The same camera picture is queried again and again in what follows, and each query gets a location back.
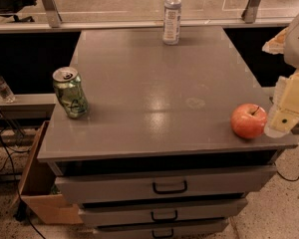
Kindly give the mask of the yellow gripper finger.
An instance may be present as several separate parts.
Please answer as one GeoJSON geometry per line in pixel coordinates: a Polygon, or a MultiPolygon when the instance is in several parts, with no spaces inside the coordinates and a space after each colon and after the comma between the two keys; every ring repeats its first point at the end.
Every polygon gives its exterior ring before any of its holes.
{"type": "Polygon", "coordinates": [[[272,55],[283,54],[287,30],[288,28],[284,28],[275,37],[267,41],[263,45],[262,51],[272,55]]]}
{"type": "Polygon", "coordinates": [[[299,71],[289,78],[280,77],[273,95],[264,132],[278,138],[288,134],[299,122],[299,71]]]}

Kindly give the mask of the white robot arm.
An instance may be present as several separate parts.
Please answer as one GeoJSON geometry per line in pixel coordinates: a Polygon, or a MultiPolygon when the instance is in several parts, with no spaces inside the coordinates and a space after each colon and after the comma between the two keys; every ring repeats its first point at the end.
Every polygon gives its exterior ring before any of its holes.
{"type": "Polygon", "coordinates": [[[264,132],[277,138],[288,134],[299,122],[299,13],[262,50],[272,55],[282,54],[284,62],[296,69],[288,78],[280,76],[275,85],[264,132]]]}

